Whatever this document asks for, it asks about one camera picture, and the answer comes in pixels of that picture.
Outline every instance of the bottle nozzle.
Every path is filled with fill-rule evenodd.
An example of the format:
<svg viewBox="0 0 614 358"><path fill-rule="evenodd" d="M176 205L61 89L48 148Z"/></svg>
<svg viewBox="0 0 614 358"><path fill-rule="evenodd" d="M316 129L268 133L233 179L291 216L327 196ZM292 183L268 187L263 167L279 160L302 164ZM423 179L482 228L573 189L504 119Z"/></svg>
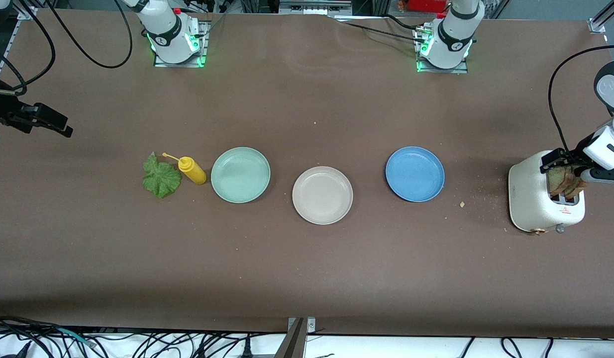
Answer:
<svg viewBox="0 0 614 358"><path fill-rule="evenodd" d="M164 157L168 157L168 158L175 159L176 161L180 161L180 160L181 160L181 159L178 159L178 158L176 158L176 157L170 156L170 154L168 154L168 153L163 153L163 154L161 154L161 155L162 155L162 156L164 156Z"/></svg>

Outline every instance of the plate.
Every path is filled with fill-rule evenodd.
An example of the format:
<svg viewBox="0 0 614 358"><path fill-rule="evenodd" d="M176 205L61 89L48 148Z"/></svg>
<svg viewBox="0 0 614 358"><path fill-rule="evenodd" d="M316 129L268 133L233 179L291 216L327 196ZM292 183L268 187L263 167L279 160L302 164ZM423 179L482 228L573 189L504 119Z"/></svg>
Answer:
<svg viewBox="0 0 614 358"><path fill-rule="evenodd" d="M444 186L444 168L432 152L420 147L404 147L387 161L387 183L404 200L433 199Z"/></svg>
<svg viewBox="0 0 614 358"><path fill-rule="evenodd" d="M267 188L271 170L258 150L238 147L221 154L214 163L210 180L214 192L229 202L248 202Z"/></svg>
<svg viewBox="0 0 614 358"><path fill-rule="evenodd" d="M294 208L308 222L329 225L349 212L353 190L343 173L328 166L318 166L301 174L292 191Z"/></svg>

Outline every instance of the yellow squeeze bottle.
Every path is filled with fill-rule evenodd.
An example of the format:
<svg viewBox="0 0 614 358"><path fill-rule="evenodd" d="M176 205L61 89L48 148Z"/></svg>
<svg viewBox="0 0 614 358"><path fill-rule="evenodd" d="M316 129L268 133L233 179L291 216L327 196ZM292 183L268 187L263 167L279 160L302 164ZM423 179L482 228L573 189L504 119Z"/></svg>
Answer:
<svg viewBox="0 0 614 358"><path fill-rule="evenodd" d="M190 157L181 157L181 159L170 156L170 154L162 154L164 157L170 157L176 159L179 162L179 170L181 170L191 181L196 184L203 184L207 180L205 172L200 168L194 159Z"/></svg>

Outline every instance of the white plate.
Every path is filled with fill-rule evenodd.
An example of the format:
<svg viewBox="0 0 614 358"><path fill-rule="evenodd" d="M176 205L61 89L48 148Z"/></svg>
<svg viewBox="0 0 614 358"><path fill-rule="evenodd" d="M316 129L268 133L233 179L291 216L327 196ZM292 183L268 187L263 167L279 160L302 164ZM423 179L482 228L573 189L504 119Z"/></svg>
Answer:
<svg viewBox="0 0 614 358"><path fill-rule="evenodd" d="M351 209L353 190L343 173L318 166L301 174L292 192L294 208L308 222L328 225L345 217Z"/></svg>

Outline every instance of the green leaf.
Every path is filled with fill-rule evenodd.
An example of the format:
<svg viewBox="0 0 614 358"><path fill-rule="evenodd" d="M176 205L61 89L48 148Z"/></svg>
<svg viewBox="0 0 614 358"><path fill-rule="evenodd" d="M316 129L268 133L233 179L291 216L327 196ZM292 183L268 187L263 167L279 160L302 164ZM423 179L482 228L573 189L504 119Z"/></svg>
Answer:
<svg viewBox="0 0 614 358"><path fill-rule="evenodd" d="M143 177L143 187L159 199L173 193L181 184L181 173L168 163L159 163L154 152L143 163L146 176Z"/></svg>

